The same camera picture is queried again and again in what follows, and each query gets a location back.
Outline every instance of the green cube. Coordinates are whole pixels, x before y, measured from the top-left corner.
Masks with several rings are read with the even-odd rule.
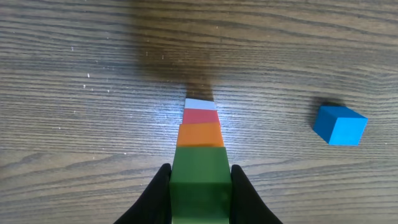
[[[231,174],[225,147],[178,147],[170,196],[176,219],[229,217]]]

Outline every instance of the orange cube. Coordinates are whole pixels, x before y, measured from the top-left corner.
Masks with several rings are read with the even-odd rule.
[[[219,123],[181,124],[177,147],[208,146],[223,147],[223,135]]]

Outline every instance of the tower of blocks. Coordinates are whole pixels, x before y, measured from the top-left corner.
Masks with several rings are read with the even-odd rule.
[[[170,178],[174,224],[228,224],[232,182],[215,103],[187,98]]]

